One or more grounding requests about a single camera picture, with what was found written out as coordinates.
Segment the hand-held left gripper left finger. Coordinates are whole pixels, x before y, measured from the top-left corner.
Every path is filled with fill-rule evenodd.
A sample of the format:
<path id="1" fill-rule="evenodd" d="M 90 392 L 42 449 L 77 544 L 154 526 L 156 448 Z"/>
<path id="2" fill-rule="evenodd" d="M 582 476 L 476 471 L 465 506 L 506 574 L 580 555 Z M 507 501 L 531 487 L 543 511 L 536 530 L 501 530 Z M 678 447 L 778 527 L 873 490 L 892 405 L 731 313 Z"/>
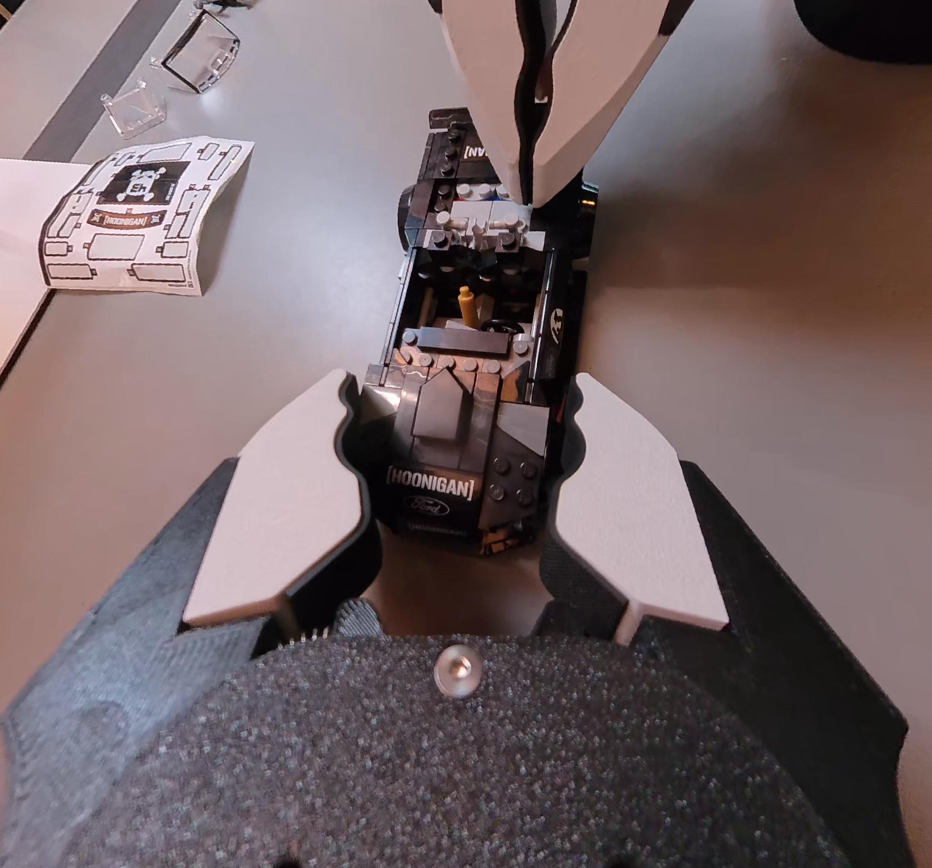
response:
<path id="1" fill-rule="evenodd" d="M 349 416 L 336 369 L 241 450 L 182 620 L 205 627 L 279 610 L 286 591 L 363 520 L 360 483 L 337 451 Z"/>

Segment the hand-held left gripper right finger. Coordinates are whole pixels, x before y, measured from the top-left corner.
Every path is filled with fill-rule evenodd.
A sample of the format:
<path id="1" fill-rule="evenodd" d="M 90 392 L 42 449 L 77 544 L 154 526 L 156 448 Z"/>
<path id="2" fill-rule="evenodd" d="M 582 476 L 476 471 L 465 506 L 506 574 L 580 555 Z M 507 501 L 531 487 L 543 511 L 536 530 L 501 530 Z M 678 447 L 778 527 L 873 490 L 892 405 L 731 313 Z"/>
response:
<path id="1" fill-rule="evenodd" d="M 674 448 L 590 374 L 576 385 L 585 453 L 556 497 L 555 531 L 627 600 L 614 641 L 629 644 L 644 617 L 723 629 L 729 616 Z"/>

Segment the black framed lego windshield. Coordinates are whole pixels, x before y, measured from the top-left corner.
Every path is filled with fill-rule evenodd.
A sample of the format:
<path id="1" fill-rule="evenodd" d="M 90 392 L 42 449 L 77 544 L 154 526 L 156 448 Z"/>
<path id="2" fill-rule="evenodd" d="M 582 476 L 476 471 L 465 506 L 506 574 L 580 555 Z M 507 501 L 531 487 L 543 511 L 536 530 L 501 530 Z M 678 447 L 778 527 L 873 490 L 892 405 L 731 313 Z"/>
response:
<path id="1" fill-rule="evenodd" d="M 153 63 L 177 82 L 202 94 L 227 72 L 239 53 L 240 40 L 218 17 L 201 10 L 168 53 Z"/>

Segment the clear lego windshield piece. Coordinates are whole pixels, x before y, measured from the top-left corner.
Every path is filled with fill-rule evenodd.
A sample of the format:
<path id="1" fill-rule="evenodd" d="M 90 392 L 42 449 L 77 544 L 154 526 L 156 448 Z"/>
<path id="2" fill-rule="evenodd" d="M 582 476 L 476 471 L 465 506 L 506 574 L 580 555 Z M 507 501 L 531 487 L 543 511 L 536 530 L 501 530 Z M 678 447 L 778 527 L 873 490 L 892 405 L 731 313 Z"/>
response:
<path id="1" fill-rule="evenodd" d="M 136 80 L 133 88 L 116 97 L 101 95 L 100 101 L 123 140 L 131 140 L 156 127 L 168 116 L 164 96 L 143 79 Z"/>

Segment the white instruction booklet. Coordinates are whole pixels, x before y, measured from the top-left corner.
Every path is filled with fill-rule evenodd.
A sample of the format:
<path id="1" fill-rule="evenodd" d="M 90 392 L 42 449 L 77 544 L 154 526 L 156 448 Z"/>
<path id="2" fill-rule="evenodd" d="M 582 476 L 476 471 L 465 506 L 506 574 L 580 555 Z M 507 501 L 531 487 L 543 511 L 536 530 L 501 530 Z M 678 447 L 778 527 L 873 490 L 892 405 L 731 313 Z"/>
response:
<path id="1" fill-rule="evenodd" d="M 1 370 L 14 360 L 48 298 L 39 239 L 87 164 L 1 159 Z"/>

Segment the black lego car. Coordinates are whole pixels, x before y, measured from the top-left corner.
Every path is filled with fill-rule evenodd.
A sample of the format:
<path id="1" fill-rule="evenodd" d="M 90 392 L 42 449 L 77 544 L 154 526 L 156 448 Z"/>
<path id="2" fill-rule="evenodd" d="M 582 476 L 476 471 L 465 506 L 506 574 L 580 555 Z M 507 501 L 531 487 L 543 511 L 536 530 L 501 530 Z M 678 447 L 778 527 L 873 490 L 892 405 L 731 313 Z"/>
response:
<path id="1" fill-rule="evenodd" d="M 576 176 L 544 209 L 519 205 L 468 110 L 430 128 L 361 392 L 367 480 L 396 533 L 492 555 L 533 539 L 559 466 L 599 191 Z"/>

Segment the lego sticker sheet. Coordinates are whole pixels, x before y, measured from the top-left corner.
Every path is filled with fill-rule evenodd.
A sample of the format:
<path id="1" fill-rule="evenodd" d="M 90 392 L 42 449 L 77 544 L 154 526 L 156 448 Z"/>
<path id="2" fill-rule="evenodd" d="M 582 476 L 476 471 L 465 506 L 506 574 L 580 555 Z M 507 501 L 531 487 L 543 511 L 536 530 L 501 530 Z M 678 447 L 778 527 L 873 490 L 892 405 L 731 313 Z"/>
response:
<path id="1" fill-rule="evenodd" d="M 200 296 L 200 231 L 253 143 L 206 136 L 140 144 L 92 166 L 43 226 L 53 289 Z"/>

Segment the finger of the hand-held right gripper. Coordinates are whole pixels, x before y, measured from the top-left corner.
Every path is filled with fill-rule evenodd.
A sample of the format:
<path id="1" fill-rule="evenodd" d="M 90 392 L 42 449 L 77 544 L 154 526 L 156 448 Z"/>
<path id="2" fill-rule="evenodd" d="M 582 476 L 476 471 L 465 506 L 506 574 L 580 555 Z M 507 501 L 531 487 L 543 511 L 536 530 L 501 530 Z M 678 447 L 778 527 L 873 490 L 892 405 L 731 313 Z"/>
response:
<path id="1" fill-rule="evenodd" d="M 535 86 L 545 52 L 540 0 L 441 0 L 473 123 L 499 179 L 523 203 L 535 191 Z"/>
<path id="2" fill-rule="evenodd" d="M 535 145 L 545 202 L 583 168 L 666 43 L 669 0 L 575 0 L 553 54 L 549 116 Z"/>

